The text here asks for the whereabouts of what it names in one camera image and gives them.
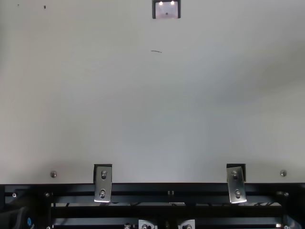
metal bracket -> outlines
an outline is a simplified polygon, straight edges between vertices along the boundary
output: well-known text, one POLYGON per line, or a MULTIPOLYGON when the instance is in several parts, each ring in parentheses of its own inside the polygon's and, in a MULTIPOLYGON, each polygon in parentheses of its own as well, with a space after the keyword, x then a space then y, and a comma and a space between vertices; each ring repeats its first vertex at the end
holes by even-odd
POLYGON ((195 220, 190 219, 178 224, 178 229, 195 229, 195 220))
POLYGON ((112 167, 97 166, 95 170, 94 202, 109 203, 111 199, 112 167))
POLYGON ((139 219, 139 229, 158 229, 157 225, 154 225, 152 222, 139 219))
POLYGON ((227 168, 227 181, 230 202, 232 204, 247 202, 242 167, 227 168))

screw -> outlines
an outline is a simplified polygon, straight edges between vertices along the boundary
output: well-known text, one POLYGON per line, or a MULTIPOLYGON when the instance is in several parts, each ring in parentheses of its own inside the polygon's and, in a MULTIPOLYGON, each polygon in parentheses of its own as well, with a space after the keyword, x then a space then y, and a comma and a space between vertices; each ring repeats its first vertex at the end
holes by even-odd
POLYGON ((56 171, 51 171, 50 176, 51 176, 51 178, 55 178, 57 176, 57 172, 56 171))
POLYGON ((233 176, 233 179, 236 180, 237 179, 237 171, 233 170, 232 171, 232 176, 233 176))
POLYGON ((106 176, 107 176, 107 171, 103 170, 102 171, 102 179, 106 179, 106 176))
POLYGON ((104 199, 104 198, 105 198, 105 195, 106 195, 105 190, 101 190, 101 192, 100 192, 100 197, 101 197, 102 199, 104 199))
POLYGON ((283 170, 281 170, 281 172, 280 172, 280 173, 281 173, 281 176, 282 176, 282 177, 287 176, 287 171, 286 171, 286 170, 284 170, 284 169, 283 169, 283 170))
POLYGON ((236 190, 236 191, 235 191, 235 196, 236 196, 236 198, 239 199, 241 195, 242 195, 242 194, 240 193, 239 190, 236 190))

metal plate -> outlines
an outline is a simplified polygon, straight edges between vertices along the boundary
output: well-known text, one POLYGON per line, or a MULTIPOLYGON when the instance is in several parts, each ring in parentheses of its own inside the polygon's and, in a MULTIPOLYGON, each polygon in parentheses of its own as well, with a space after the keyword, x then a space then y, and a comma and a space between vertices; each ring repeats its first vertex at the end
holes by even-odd
POLYGON ((156 19, 177 19, 178 18, 178 2, 159 2, 155 4, 156 19))
POLYGON ((158 229, 158 225, 144 219, 139 219, 139 228, 143 228, 143 225, 146 225, 147 228, 151 227, 151 229, 158 229))
POLYGON ((226 183, 231 162, 247 182, 305 182, 304 11, 0 0, 0 183, 92 183, 94 164, 115 183, 226 183))
POLYGON ((111 200, 112 167, 97 166, 95 174, 94 202, 109 203, 111 200))
POLYGON ((195 220, 194 219, 190 219, 190 220, 186 220, 186 221, 183 221, 181 222, 179 225, 178 225, 178 229, 184 229, 184 226, 187 226, 187 225, 191 225, 191 228, 192 229, 195 229, 195 220))
POLYGON ((246 202, 247 198, 246 191, 244 189, 244 176, 242 167, 227 168, 227 180, 230 202, 232 204, 246 202))

blue component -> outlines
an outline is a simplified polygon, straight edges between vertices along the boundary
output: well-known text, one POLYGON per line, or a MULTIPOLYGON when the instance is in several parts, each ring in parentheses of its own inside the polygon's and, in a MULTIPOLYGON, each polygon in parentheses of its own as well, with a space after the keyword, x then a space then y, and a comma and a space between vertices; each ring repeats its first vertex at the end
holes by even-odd
POLYGON ((28 225, 32 225, 32 220, 30 218, 28 218, 28 225))

silver bracket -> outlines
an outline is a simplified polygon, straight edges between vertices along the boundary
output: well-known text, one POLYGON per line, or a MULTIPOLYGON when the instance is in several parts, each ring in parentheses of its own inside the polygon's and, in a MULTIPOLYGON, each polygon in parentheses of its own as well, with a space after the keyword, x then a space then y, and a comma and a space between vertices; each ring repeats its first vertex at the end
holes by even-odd
POLYGON ((230 202, 232 204, 247 202, 242 167, 227 168, 227 180, 230 202))
POLYGON ((144 220, 144 219, 139 219, 139 229, 158 229, 158 226, 153 224, 150 221, 144 220))
POLYGON ((95 170, 94 202, 109 203, 111 199, 112 167, 97 166, 95 170))
POLYGON ((178 229, 195 229, 195 220, 190 219, 183 221, 182 223, 178 223, 178 229))

